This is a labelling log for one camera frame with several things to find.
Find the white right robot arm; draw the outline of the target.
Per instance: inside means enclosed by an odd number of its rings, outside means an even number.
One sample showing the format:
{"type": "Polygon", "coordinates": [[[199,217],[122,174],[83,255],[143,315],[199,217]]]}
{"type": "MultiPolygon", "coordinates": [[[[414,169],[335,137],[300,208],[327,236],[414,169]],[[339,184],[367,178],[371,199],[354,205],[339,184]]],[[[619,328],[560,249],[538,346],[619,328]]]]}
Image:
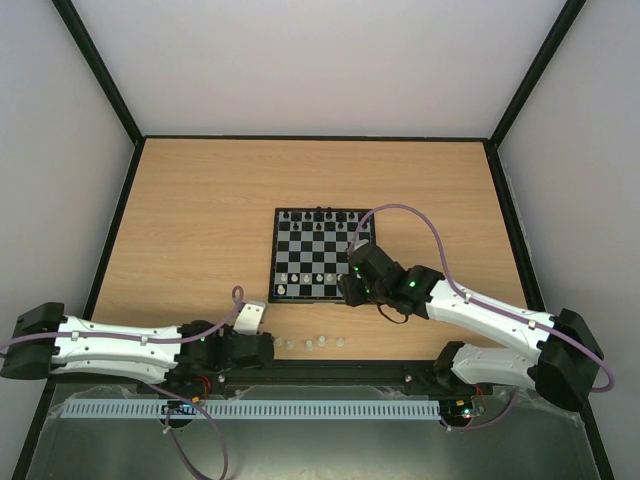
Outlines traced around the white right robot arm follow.
{"type": "Polygon", "coordinates": [[[350,271],[339,281],[347,305],[388,306],[403,317],[446,322],[499,343],[489,349],[447,344],[436,367],[443,389],[516,386],[572,412],[581,411],[594,392],[603,352],[578,313],[520,309],[468,290],[437,270],[405,269],[369,242],[349,249],[347,259],[350,271]]]}

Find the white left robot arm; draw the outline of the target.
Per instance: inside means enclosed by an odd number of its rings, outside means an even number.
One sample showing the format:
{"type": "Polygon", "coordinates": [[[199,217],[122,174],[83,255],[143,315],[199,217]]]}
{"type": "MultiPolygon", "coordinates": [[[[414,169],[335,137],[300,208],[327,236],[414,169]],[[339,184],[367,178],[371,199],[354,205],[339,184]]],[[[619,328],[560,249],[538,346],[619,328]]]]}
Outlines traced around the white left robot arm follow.
{"type": "Polygon", "coordinates": [[[44,303],[16,320],[11,340],[1,347],[1,376],[41,380],[79,373],[182,385],[264,368],[274,360],[272,335],[258,330],[265,308],[242,304],[231,312],[232,325],[224,319],[134,328],[85,320],[67,315],[62,303],[44,303]]]}

